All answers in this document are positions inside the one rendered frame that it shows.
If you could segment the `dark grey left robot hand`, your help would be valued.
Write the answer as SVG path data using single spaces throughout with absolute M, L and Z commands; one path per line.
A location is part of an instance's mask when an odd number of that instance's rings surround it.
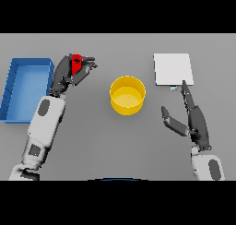
M 59 98 L 68 89 L 69 85 L 77 86 L 85 77 L 89 75 L 89 71 L 96 68 L 94 57 L 82 56 L 82 67 L 72 75 L 72 55 L 66 55 L 58 64 L 53 74 L 53 82 L 50 88 L 50 95 Z

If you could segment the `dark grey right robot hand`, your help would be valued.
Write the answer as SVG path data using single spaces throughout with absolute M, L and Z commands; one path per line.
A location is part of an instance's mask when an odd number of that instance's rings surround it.
M 167 108 L 162 106 L 161 114 L 164 125 L 180 136 L 189 136 L 200 151 L 211 150 L 205 116 L 200 107 L 195 105 L 192 93 L 185 80 L 182 83 L 181 93 L 188 116 L 188 124 L 183 124 L 173 118 Z

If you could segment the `red beaker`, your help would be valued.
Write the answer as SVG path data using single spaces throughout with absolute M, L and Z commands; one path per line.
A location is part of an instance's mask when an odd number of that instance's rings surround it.
M 75 75 L 82 67 L 83 58 L 80 54 L 72 55 L 72 75 Z

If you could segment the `pale square measuring scale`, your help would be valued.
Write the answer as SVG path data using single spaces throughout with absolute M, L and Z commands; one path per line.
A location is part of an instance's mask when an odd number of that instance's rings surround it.
M 194 77 L 188 53 L 154 53 L 155 82 L 157 86 L 181 86 L 185 80 L 193 86 Z

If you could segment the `yellow bowl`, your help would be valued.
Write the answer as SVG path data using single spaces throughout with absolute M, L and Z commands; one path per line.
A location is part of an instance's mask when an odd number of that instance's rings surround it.
M 130 116 L 143 107 L 146 88 L 137 77 L 121 76 L 113 81 L 109 94 L 112 108 L 123 116 Z

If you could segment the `blue tray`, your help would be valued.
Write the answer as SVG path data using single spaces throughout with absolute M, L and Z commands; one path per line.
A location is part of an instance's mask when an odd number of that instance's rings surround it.
M 53 80 L 51 58 L 12 58 L 0 101 L 0 122 L 29 124 Z

